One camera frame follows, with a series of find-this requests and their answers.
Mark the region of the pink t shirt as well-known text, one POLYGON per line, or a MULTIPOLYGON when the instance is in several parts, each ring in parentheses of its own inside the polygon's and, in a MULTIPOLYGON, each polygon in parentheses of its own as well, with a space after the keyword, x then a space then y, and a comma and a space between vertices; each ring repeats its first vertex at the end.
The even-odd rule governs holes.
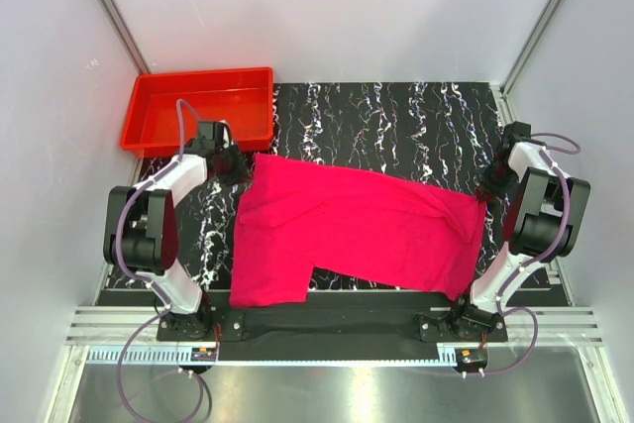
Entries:
POLYGON ((486 206, 347 167, 257 154, 235 223, 230 303, 306 300, 315 269, 454 299, 472 282, 486 206))

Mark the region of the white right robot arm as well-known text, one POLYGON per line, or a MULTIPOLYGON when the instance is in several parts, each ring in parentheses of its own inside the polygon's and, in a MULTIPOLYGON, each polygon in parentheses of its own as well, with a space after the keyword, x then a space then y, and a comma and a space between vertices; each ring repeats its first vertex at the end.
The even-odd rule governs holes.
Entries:
POLYGON ((552 147, 545 138, 554 133, 532 132, 523 122, 503 129, 493 163, 478 187, 488 201, 515 190, 503 223, 503 247, 469 292, 454 301, 443 327, 459 340, 479 339, 503 329, 507 303, 526 278, 573 250, 590 196, 588 181, 564 172, 552 152, 576 155, 571 149, 552 147))

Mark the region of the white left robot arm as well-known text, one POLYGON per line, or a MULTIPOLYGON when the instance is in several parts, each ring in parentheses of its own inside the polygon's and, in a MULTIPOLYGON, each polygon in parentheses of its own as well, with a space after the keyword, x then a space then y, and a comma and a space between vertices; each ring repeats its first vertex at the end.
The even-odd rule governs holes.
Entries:
POLYGON ((248 171, 229 124, 202 121, 167 165, 133 186, 109 192, 103 256, 162 304, 159 321, 187 339, 213 332, 209 297, 179 262, 175 209, 193 189, 216 177, 233 185, 248 171))

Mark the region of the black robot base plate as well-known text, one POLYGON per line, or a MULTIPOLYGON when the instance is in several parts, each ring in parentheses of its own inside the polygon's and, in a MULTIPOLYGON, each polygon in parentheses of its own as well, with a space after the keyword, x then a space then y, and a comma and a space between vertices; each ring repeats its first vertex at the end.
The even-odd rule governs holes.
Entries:
POLYGON ((223 363, 325 365, 351 361, 423 361, 438 356, 421 336, 451 308, 442 293, 408 290, 311 291, 305 302, 262 308, 230 306, 228 293, 212 291, 217 331, 181 330, 166 320, 158 339, 219 345, 223 363))

